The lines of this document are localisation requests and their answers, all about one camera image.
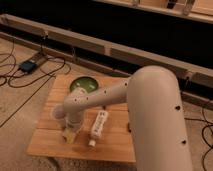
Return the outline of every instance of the table leg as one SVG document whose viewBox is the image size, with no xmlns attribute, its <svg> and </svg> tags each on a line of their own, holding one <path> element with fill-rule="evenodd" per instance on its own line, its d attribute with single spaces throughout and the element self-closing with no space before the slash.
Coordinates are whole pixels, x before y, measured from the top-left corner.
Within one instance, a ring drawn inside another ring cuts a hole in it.
<svg viewBox="0 0 213 171">
<path fill-rule="evenodd" d="M 60 171 L 60 166 L 54 157 L 46 157 L 47 161 L 50 163 L 53 171 Z"/>
</svg>

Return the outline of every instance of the floor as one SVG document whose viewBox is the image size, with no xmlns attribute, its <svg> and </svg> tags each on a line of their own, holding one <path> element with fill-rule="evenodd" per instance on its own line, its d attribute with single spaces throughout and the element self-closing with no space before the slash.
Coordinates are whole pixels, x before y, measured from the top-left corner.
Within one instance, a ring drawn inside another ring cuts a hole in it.
<svg viewBox="0 0 213 171">
<path fill-rule="evenodd" d="M 12 43 L 0 39 L 0 53 L 10 52 Z M 31 57 L 34 50 L 15 44 L 13 54 L 17 58 L 17 62 L 24 61 Z M 45 63 L 42 68 L 45 71 L 50 71 L 60 64 L 51 62 Z M 86 75 L 102 75 L 99 72 L 83 68 L 74 64 L 71 65 L 70 74 L 86 74 Z M 5 73 L 8 68 L 0 68 L 0 75 Z M 59 73 L 65 73 L 67 67 L 63 68 Z M 37 70 L 32 75 L 22 80 L 14 81 L 16 85 L 21 85 L 29 82 L 42 75 Z M 0 87 L 0 124 L 2 124 L 38 87 L 45 81 L 44 78 L 35 84 L 14 89 L 7 85 Z M 27 146 L 30 142 L 32 133 L 39 119 L 42 106 L 45 103 L 46 97 L 51 89 L 54 79 L 50 79 L 38 93 L 36 93 L 29 102 L 27 102 L 8 122 L 0 128 L 0 171 L 50 171 L 51 165 L 43 157 L 33 157 L 26 154 Z M 200 118 L 201 108 L 184 102 L 184 110 L 186 117 Z M 213 111 L 205 110 L 207 118 L 213 121 Z M 201 157 L 208 149 L 207 145 L 201 138 L 201 130 L 204 126 L 202 122 L 186 121 L 187 131 L 189 135 L 189 143 L 192 154 L 192 161 L 195 171 L 202 171 Z M 113 163 L 113 162 L 97 162 L 97 161 L 82 161 L 70 159 L 57 159 L 61 169 L 68 170 L 136 170 L 134 163 Z M 207 171 L 213 169 L 213 152 L 210 152 L 205 161 Z"/>
</svg>

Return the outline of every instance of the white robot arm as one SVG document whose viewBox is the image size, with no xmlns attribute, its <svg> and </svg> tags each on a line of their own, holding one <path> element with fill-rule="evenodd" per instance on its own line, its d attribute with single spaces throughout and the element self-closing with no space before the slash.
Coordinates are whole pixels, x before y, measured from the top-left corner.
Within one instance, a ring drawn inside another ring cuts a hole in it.
<svg viewBox="0 0 213 171">
<path fill-rule="evenodd" d="M 192 162 L 175 75 L 144 67 L 110 87 L 64 100 L 67 126 L 78 131 L 86 108 L 127 102 L 138 171 L 192 171 Z"/>
</svg>

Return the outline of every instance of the white bottle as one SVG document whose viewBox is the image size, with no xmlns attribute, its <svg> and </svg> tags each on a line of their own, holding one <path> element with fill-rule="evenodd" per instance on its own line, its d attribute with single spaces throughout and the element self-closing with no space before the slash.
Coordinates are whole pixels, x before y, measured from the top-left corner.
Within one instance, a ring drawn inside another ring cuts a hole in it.
<svg viewBox="0 0 213 171">
<path fill-rule="evenodd" d="M 94 147 L 96 144 L 96 140 L 100 139 L 101 132 L 103 130 L 104 123 L 106 122 L 108 118 L 109 113 L 105 110 L 100 110 L 98 112 L 98 115 L 95 119 L 95 122 L 92 126 L 91 132 L 90 132 L 90 141 L 89 146 Z"/>
</svg>

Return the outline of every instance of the wooden tabletop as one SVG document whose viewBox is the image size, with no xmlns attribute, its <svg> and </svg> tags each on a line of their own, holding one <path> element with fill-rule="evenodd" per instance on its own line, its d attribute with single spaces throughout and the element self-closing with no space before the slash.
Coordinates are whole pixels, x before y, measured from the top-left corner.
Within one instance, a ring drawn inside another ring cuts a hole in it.
<svg viewBox="0 0 213 171">
<path fill-rule="evenodd" d="M 35 156 L 64 157 L 72 159 L 135 162 L 127 105 L 107 106 L 109 117 L 104 125 L 102 137 L 95 147 L 89 147 L 89 132 L 100 107 L 85 111 L 83 129 L 74 144 L 68 144 L 62 137 L 59 124 L 51 118 L 53 107 L 63 101 L 69 93 L 69 85 L 79 76 L 60 75 L 56 78 L 44 106 L 41 118 L 32 136 L 27 153 Z M 123 78 L 94 76 L 100 87 L 114 84 Z"/>
</svg>

